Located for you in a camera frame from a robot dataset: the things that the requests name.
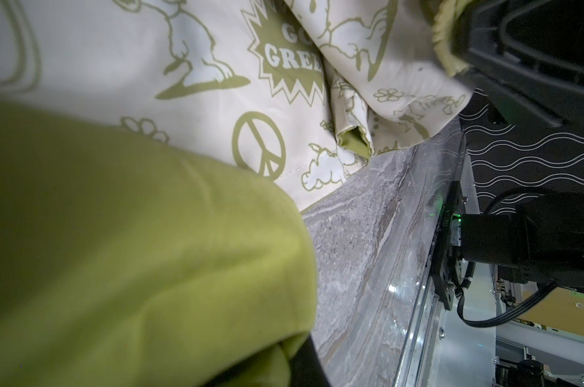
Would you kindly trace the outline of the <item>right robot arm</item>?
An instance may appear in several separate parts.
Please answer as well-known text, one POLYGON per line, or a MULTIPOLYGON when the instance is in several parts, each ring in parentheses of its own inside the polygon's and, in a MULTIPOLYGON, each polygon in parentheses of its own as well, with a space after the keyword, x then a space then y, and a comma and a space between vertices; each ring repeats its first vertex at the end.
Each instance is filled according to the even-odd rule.
POLYGON ((472 1, 452 37, 475 87, 468 256, 584 293, 584 1, 472 1))

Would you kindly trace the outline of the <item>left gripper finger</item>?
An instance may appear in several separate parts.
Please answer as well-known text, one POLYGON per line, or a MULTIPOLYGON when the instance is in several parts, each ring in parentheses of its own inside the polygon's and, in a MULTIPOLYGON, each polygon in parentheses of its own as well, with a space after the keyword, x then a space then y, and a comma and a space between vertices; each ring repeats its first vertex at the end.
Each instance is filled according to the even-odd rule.
POLYGON ((330 387, 310 335, 290 361, 290 386, 330 387))

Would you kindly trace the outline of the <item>green zip-up jacket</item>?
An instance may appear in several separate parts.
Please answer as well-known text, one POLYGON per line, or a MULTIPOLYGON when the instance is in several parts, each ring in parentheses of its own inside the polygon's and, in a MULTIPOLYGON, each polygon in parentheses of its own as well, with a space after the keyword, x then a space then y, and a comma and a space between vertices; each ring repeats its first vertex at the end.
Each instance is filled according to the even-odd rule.
POLYGON ((290 386, 301 212, 471 90, 464 1, 0 1, 0 386, 290 386))

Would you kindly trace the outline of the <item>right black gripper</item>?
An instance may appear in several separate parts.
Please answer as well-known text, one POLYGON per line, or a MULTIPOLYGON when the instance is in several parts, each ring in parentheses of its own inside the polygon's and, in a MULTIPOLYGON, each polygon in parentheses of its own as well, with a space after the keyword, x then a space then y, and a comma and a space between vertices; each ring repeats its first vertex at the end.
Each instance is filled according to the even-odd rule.
POLYGON ((474 1, 452 37, 508 124, 584 132, 584 1, 474 1))

